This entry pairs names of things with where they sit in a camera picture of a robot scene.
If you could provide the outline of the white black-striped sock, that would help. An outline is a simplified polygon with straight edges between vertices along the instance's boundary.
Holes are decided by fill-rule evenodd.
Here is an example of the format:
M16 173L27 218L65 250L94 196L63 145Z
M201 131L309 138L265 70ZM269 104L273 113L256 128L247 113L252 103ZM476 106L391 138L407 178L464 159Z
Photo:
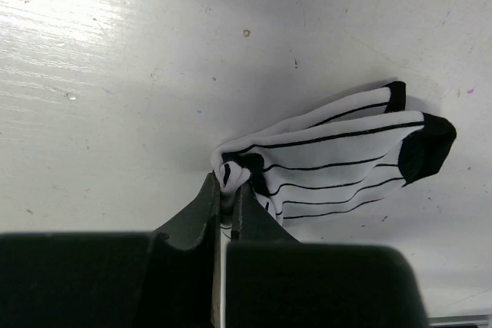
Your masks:
M439 172L457 132L447 119L406 108L393 81L225 142L211 156L231 211L248 185L279 225L348 214Z

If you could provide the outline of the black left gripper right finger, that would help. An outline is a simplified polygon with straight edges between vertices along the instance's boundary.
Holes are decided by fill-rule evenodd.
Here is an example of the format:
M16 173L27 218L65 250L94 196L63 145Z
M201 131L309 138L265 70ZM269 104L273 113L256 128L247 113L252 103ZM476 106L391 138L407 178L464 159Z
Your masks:
M227 327L426 327L410 264L389 247L303 244L244 184L225 252Z

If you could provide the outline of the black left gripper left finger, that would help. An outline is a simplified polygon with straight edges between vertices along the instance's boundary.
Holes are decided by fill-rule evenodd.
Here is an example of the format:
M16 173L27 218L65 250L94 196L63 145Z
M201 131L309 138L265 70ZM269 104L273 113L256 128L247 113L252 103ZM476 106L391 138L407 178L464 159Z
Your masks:
M218 181L150 232L1 236L3 327L217 327Z

